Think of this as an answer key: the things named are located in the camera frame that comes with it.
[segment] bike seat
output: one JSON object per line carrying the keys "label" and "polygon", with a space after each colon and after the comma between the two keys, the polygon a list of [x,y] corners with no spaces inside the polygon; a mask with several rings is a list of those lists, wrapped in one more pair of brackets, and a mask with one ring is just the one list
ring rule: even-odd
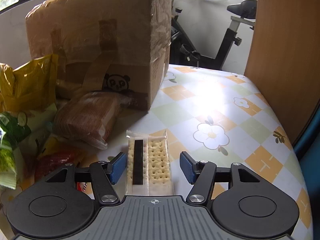
{"label": "bike seat", "polygon": [[229,5],[227,10],[242,18],[255,19],[257,12],[257,0],[243,0],[241,3]]}

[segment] wooden door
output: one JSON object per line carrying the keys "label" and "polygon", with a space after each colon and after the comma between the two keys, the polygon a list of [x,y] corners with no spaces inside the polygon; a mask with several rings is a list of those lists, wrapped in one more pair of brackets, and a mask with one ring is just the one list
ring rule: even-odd
{"label": "wooden door", "polygon": [[258,0],[244,74],[294,144],[320,99],[320,0]]}

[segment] gray ribbed plate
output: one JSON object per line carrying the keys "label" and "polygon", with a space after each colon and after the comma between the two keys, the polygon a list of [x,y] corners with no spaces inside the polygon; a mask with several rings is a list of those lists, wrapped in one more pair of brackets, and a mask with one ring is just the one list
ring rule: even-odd
{"label": "gray ribbed plate", "polygon": [[[17,240],[26,240],[19,236]],[[83,231],[66,240],[236,240],[218,227],[207,210],[180,196],[127,196],[123,204],[104,207]]]}

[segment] flower center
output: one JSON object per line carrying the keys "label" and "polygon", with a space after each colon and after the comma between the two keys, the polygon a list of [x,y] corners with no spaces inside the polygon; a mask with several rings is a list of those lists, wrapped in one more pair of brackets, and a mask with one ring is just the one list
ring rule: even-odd
{"label": "flower center", "polygon": [[209,136],[210,138],[212,138],[212,139],[214,139],[214,138],[217,137],[217,135],[216,135],[214,132],[209,132],[209,133],[208,133],[208,136]]}

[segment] black rectangle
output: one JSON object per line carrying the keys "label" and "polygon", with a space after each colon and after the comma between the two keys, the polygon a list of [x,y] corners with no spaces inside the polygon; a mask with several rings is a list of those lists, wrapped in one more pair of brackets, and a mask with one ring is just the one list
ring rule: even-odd
{"label": "black rectangle", "polygon": [[143,185],[143,140],[134,141],[133,185]]}

